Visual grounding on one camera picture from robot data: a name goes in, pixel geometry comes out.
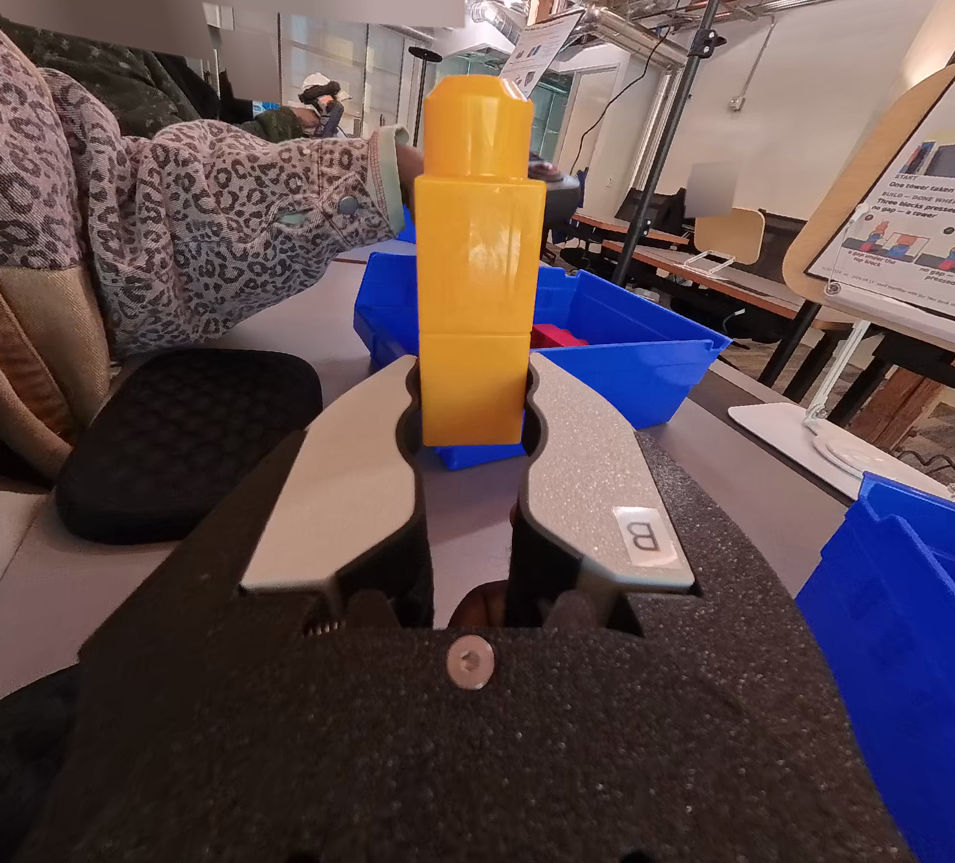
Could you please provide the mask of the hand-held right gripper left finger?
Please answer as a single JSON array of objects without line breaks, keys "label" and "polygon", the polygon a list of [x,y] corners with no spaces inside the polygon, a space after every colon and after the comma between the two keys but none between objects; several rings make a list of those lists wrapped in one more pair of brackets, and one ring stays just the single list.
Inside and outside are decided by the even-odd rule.
[{"label": "hand-held right gripper left finger", "polygon": [[246,594],[316,594],[343,619],[354,594],[385,596],[431,628],[434,569],[422,480],[418,363],[404,356],[307,428],[240,580]]}]

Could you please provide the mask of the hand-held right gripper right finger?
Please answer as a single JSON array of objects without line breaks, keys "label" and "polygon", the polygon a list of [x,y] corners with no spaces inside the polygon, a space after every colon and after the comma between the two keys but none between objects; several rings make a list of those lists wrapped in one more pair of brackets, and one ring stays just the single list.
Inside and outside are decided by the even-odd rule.
[{"label": "hand-held right gripper right finger", "polygon": [[532,353],[509,625],[543,626],[566,593],[599,625],[636,628],[631,594],[693,595],[696,578],[635,429],[613,404]]}]

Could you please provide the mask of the yellow toy block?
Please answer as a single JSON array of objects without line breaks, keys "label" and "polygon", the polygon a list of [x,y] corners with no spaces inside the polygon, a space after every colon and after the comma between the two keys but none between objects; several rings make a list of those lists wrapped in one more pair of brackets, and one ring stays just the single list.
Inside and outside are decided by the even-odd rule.
[{"label": "yellow toy block", "polygon": [[421,333],[426,446],[512,445],[521,437],[530,336]]},{"label": "yellow toy block", "polygon": [[545,205],[528,175],[533,115],[494,76],[449,76],[425,99],[413,188],[421,335],[529,335]]}]

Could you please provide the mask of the person's left forearm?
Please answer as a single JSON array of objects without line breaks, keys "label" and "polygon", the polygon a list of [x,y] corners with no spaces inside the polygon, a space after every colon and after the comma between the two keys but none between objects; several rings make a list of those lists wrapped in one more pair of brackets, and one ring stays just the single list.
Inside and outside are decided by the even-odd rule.
[{"label": "person's left forearm", "polygon": [[401,127],[270,143],[218,120],[121,132],[2,34],[2,267],[89,273],[120,359],[219,339],[396,236]]}]

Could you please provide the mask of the person's left hand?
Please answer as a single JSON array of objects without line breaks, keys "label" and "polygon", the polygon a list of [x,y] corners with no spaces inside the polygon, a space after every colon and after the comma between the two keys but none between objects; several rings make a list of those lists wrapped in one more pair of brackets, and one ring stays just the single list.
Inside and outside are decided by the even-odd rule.
[{"label": "person's left hand", "polygon": [[396,165],[403,204],[410,212],[414,209],[414,182],[424,172],[423,153],[416,147],[396,142]]}]

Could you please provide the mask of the instruction poster on wooden board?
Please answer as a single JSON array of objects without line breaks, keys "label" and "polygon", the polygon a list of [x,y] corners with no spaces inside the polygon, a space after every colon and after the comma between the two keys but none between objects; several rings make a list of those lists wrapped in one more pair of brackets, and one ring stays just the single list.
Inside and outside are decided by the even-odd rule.
[{"label": "instruction poster on wooden board", "polygon": [[847,162],[783,263],[805,299],[953,344],[954,68],[904,93]]},{"label": "instruction poster on wooden board", "polygon": [[521,97],[530,99],[534,87],[553,64],[585,12],[582,8],[572,9],[558,17],[526,26],[500,69],[500,79]]}]

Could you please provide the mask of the black dimpled pad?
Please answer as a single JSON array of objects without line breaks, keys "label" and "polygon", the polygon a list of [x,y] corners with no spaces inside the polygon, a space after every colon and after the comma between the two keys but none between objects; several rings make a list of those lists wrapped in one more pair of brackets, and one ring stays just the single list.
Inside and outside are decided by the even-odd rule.
[{"label": "black dimpled pad", "polygon": [[186,348],[128,375],[54,488],[67,531],[109,546],[185,538],[323,410],[319,376],[280,352]]}]

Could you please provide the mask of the light wooden chair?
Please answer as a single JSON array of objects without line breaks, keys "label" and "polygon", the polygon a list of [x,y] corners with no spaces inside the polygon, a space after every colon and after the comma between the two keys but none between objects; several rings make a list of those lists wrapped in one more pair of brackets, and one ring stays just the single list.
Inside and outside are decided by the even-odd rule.
[{"label": "light wooden chair", "polygon": [[733,265],[757,263],[765,224],[763,212],[743,208],[697,217],[693,234],[697,254],[686,260],[686,266],[700,274],[715,275]]}]

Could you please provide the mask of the black light stand pole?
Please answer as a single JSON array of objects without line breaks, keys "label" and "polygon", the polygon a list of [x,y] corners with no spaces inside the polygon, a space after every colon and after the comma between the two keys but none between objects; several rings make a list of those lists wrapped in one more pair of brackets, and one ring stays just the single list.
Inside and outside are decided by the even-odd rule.
[{"label": "black light stand pole", "polygon": [[640,204],[630,220],[623,249],[618,257],[618,263],[612,278],[613,283],[617,286],[626,286],[627,271],[632,262],[633,254],[649,229],[648,212],[651,200],[665,168],[697,71],[702,62],[710,58],[717,45],[715,41],[717,35],[713,29],[713,22],[721,1],[708,0],[698,30],[693,35],[688,49],[686,67],[680,75],[679,83],[666,113],[660,142],[649,169]]}]

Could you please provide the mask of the black floor lamp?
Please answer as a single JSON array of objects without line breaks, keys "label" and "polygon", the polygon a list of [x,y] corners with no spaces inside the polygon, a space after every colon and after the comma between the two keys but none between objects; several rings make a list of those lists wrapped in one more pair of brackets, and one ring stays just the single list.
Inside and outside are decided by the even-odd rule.
[{"label": "black floor lamp", "polygon": [[427,81],[427,73],[429,67],[432,65],[437,65],[441,63],[442,56],[436,51],[420,46],[412,45],[408,49],[408,53],[415,59],[416,65],[418,66],[418,84],[417,84],[417,93],[416,93],[416,102],[414,108],[414,123],[413,123],[413,135],[412,141],[415,146],[417,146],[420,130],[421,130],[421,120],[423,117],[423,105],[425,97],[425,87]]}]

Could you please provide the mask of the white poster stand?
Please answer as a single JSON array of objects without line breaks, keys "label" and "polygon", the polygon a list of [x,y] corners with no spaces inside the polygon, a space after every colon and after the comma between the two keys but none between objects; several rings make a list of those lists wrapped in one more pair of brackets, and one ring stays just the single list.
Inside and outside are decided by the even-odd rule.
[{"label": "white poster stand", "polygon": [[867,473],[953,501],[952,486],[918,472],[826,419],[826,400],[869,326],[866,320],[854,323],[808,408],[793,403],[762,403],[733,406],[728,414],[750,435],[852,501],[859,497]]}]

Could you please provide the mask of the wooden desk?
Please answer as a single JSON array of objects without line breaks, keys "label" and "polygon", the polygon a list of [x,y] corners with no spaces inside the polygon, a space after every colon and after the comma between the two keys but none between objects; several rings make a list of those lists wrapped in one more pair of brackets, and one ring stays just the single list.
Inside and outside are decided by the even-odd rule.
[{"label": "wooden desk", "polygon": [[785,284],[767,281],[733,267],[710,274],[686,267],[686,253],[637,246],[633,262],[642,263],[658,273],[687,280],[749,305],[794,320],[804,306],[814,305],[792,292]]}]

